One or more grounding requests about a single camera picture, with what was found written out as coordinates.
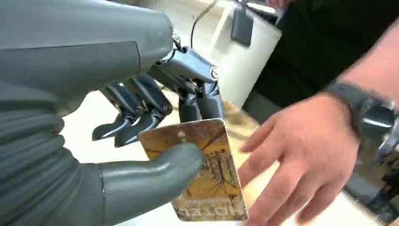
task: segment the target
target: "black device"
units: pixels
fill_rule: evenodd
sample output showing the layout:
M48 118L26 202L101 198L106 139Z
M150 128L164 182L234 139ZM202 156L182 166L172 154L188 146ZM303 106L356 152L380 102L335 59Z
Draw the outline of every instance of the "black device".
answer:
M247 5L245 1L242 1L241 8L234 10L231 40L245 47L250 47L254 20L247 15L246 10Z

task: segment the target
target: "silver metal joint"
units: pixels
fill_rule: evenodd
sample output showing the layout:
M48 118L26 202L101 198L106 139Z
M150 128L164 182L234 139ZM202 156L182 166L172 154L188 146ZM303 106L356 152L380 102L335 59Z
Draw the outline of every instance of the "silver metal joint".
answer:
M137 115L142 115L143 113L145 112L145 108L144 107L142 107L142 106L137 106L136 107L136 114Z
M162 106L162 108L163 108L163 110L165 111L165 114L166 114L166 115L171 114L172 111L173 111L172 105L167 104L167 103L165 103L165 104Z
M217 81L219 79L219 70L217 67L211 67L211 69L209 70L209 74L211 75L213 81Z
M180 37L177 35L177 34L172 34L172 39L173 39L173 41L175 41L175 42L177 42L177 43L180 43L181 41L180 41Z

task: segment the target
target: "human finger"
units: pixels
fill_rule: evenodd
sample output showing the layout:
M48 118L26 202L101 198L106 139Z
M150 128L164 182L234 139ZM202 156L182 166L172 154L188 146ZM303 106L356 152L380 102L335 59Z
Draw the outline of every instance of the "human finger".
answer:
M330 183L322 186L297 217L299 224L305 224L322 213L341 192L343 185Z
M287 0L278 0L277 4L279 8L284 8L287 5Z
M270 117L240 148L242 152L252 152L258 147L273 131L274 125L276 124L276 116Z
M256 176L269 168L282 155L283 148L276 134L271 133L238 169L241 186L247 186Z
M268 221L268 225L279 226L291 215L303 207L320 187L317 180L308 174L303 176L286 203Z
M277 7L278 7L277 1L278 1L278 0L270 0L271 6L272 6L273 8L277 8Z
M283 161L249 210L247 226L263 226L287 201L304 175L300 161Z

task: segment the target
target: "black clothing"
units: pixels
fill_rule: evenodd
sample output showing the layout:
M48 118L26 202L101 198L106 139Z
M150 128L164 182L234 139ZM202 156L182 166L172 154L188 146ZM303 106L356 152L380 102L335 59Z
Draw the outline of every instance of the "black clothing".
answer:
M355 63L399 17L398 0L297 0L255 90L285 107Z

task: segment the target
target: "watch face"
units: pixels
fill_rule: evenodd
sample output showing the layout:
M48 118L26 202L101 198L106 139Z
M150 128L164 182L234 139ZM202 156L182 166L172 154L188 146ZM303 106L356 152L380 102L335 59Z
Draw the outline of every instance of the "watch face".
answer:
M395 122L395 112L383 105L369 105L360 114L359 129L367 137L381 139Z

